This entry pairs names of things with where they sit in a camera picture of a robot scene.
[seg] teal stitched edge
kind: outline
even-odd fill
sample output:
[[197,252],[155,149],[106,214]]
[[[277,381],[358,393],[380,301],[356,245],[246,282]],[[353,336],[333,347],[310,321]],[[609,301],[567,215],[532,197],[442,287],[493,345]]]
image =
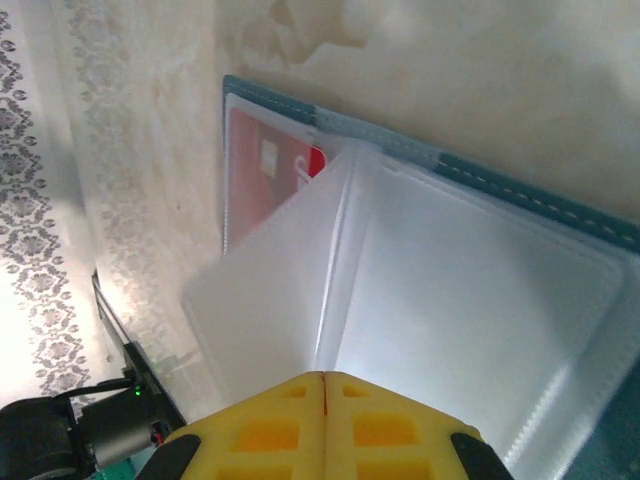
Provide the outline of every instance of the teal stitched edge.
[[[315,126],[322,132],[369,140],[396,158],[433,169],[435,173],[475,190],[640,253],[640,227],[631,222],[516,181],[467,159],[440,153],[437,148],[406,135],[315,107],[233,75],[226,75],[223,85],[225,98],[227,93],[234,93],[305,125]],[[341,128],[334,126],[338,123],[336,120],[339,120]]]

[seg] patterned wallpaper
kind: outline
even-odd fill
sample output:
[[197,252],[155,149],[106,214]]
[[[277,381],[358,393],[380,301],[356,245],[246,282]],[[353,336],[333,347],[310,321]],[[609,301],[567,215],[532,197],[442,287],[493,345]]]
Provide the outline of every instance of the patterned wallpaper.
[[79,319],[69,289],[52,199],[42,175],[43,158],[14,61],[12,18],[0,11],[0,251],[3,275],[28,311],[29,343],[41,395],[87,384],[91,379]]

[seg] damask pattern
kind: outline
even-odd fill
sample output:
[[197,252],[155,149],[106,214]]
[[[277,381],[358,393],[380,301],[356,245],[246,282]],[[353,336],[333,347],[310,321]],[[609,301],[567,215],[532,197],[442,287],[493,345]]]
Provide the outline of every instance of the damask pattern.
[[60,253],[52,199],[41,176],[38,139],[29,135],[29,95],[18,89],[9,13],[0,11],[0,255],[11,286],[28,311],[32,360],[40,393],[55,395],[90,379],[79,335],[65,259]]
[[153,218],[135,161],[127,2],[66,0],[65,6],[73,97],[81,112],[77,156],[86,159],[88,214],[101,244],[98,274],[116,313],[154,360],[170,350],[171,337],[163,321]]

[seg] white stitching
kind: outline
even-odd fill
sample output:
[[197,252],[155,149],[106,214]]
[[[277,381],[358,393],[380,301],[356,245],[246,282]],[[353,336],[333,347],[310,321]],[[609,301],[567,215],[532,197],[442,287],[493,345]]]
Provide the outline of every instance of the white stitching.
[[[240,90],[242,92],[245,92],[245,93],[248,93],[250,95],[256,96],[256,97],[258,97],[258,98],[260,98],[260,99],[262,99],[262,100],[264,100],[266,102],[274,103],[276,105],[284,107],[286,110],[290,110],[290,111],[301,113],[305,117],[308,117],[308,118],[311,118],[311,119],[315,119],[316,118],[315,112],[307,112],[307,111],[301,110],[299,108],[292,107],[291,105],[279,102],[277,100],[274,100],[273,98],[269,98],[269,97],[264,96],[264,95],[262,95],[262,94],[260,94],[258,92],[255,92],[253,90],[248,90],[248,89],[246,89],[244,87],[241,87],[240,85],[231,84],[231,85],[229,85],[229,88],[232,89],[232,90]],[[325,119],[325,121],[327,121],[328,123],[332,123],[333,125],[335,125],[337,127],[344,126],[345,123],[346,123],[346,122],[344,122],[342,120],[339,120],[339,119],[333,118],[333,117],[327,117]],[[384,141],[387,144],[391,144],[391,145],[395,145],[397,147],[401,147],[401,148],[407,149],[410,152],[413,152],[413,153],[416,153],[416,154],[419,154],[419,155],[425,155],[425,152],[423,150],[420,150],[418,147],[416,147],[416,145],[411,144],[409,141],[400,142],[400,141],[398,141],[398,140],[396,140],[394,138],[384,137],[382,135],[379,135],[379,134],[376,134],[376,133],[372,133],[371,131],[366,130],[364,126],[356,125],[356,124],[353,124],[353,123],[351,125],[349,125],[349,126],[351,128],[359,130],[360,133],[362,135],[364,135],[365,137],[378,138],[378,139]],[[482,183],[487,183],[487,180],[485,178],[482,178],[479,175],[473,175],[469,171],[461,170],[458,167],[450,166],[449,164],[447,164],[446,162],[443,162],[441,160],[438,160],[438,163],[441,166],[443,166],[445,168],[449,168],[449,169],[453,170],[456,173],[461,173],[461,174],[463,174],[463,175],[465,175],[467,177],[474,177],[476,180],[478,180],[478,181],[480,181]],[[494,182],[490,182],[490,185],[491,185],[492,188],[500,188],[499,185],[494,183]],[[510,195],[517,195],[520,198],[523,198],[525,200],[533,202],[535,205],[546,206],[547,208],[549,208],[553,212],[560,212],[560,209],[558,207],[556,207],[555,205],[546,204],[546,203],[542,202],[541,200],[539,200],[537,198],[528,197],[527,195],[525,195],[525,194],[523,194],[521,192],[514,192],[513,190],[511,190],[510,188],[507,188],[507,187],[503,187],[503,191],[508,193],[508,194],[510,194]],[[575,219],[575,220],[578,220],[578,218],[579,218],[578,215],[576,215],[574,212],[569,211],[569,210],[565,210],[564,214],[569,216],[569,217],[571,217],[571,218],[573,218],[573,219]],[[588,226],[597,225],[596,222],[594,222],[593,220],[590,220],[590,219],[585,219],[584,220],[584,224],[588,225]],[[632,236],[630,236],[630,235],[621,235],[621,234],[617,233],[615,230],[613,230],[612,228],[610,228],[610,227],[608,227],[606,225],[599,225],[599,227],[602,228],[602,230],[604,230],[608,234],[615,235],[616,237],[621,237],[626,242],[633,243],[633,244],[637,243],[637,240],[635,238],[633,238]]]
[[[448,163],[443,162],[443,161],[439,161],[439,163],[440,163],[440,165],[441,165],[441,166],[443,166],[443,167],[445,167],[445,168],[448,168],[448,169],[450,169],[450,170],[453,170],[453,171],[454,171],[454,172],[456,172],[456,173],[464,174],[464,175],[465,175],[465,176],[467,176],[467,177],[469,177],[469,176],[473,176],[476,180],[478,180],[478,181],[480,181],[480,182],[482,182],[482,183],[487,183],[487,179],[482,178],[482,177],[481,177],[481,176],[479,176],[479,175],[471,175],[471,174],[470,174],[470,172],[467,172],[467,171],[461,170],[461,169],[460,169],[460,168],[458,168],[458,167],[451,166],[451,165],[449,165]],[[498,184],[496,184],[496,183],[494,183],[494,182],[489,182],[489,185],[490,185],[492,188],[501,188]],[[560,210],[560,208],[558,208],[558,207],[557,207],[557,206],[555,206],[555,205],[545,203],[545,202],[543,202],[543,201],[541,201],[541,200],[539,200],[539,199],[537,199],[537,198],[535,198],[535,197],[529,197],[529,196],[527,196],[527,195],[525,195],[524,193],[521,193],[521,192],[514,192],[512,189],[510,189],[510,188],[508,188],[508,187],[502,187],[502,190],[503,190],[504,192],[506,192],[506,193],[510,194],[510,195],[516,195],[516,196],[518,196],[519,198],[522,198],[522,199],[528,200],[528,201],[530,201],[530,202],[534,203],[535,205],[547,207],[549,210],[551,210],[551,211],[553,211],[553,212],[558,213],[558,212],[560,212],[560,211],[561,211],[561,210]],[[574,212],[572,212],[572,211],[570,211],[570,210],[565,210],[563,213],[564,213],[565,215],[567,215],[568,217],[570,217],[570,218],[574,219],[574,220],[580,220],[580,217],[579,217],[576,213],[574,213]],[[635,238],[633,238],[633,237],[632,237],[632,236],[630,236],[630,235],[624,235],[624,236],[623,236],[623,235],[621,235],[621,234],[617,233],[617,232],[616,232],[615,230],[613,230],[611,227],[608,227],[608,226],[606,226],[606,225],[598,225],[595,221],[593,221],[593,220],[591,220],[591,219],[584,219],[584,220],[583,220],[583,222],[584,222],[584,224],[585,224],[585,225],[588,225],[588,226],[599,226],[599,227],[600,227],[602,230],[604,230],[605,232],[607,232],[607,233],[609,233],[609,234],[611,234],[611,235],[615,235],[616,237],[620,237],[620,238],[622,238],[623,240],[625,240],[625,241],[626,241],[626,242],[628,242],[628,243],[636,244],[636,243],[638,242],[638,240],[636,240]]]

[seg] wallpaper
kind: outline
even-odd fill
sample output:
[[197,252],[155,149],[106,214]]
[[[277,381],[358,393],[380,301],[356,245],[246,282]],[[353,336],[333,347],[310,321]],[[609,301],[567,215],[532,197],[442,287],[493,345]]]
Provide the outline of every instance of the wallpaper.
[[81,207],[68,205],[78,180],[63,178],[27,50],[16,5],[0,3],[1,405],[116,370],[92,306],[90,247],[68,233],[87,228]]

